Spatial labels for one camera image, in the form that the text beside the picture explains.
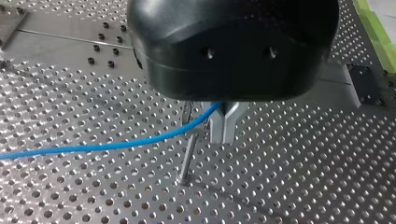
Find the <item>metal pin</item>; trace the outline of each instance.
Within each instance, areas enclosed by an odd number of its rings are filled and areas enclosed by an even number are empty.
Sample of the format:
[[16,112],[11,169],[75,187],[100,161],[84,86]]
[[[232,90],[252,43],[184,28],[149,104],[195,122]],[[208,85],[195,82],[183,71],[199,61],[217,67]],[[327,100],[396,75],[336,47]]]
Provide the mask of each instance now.
[[189,171],[190,168],[192,154],[194,153],[197,140],[198,140],[198,134],[193,133],[189,139],[189,143],[187,144],[186,154],[184,155],[183,164],[181,165],[180,175],[177,178],[177,181],[180,184],[186,184],[187,182],[186,181],[187,172]]

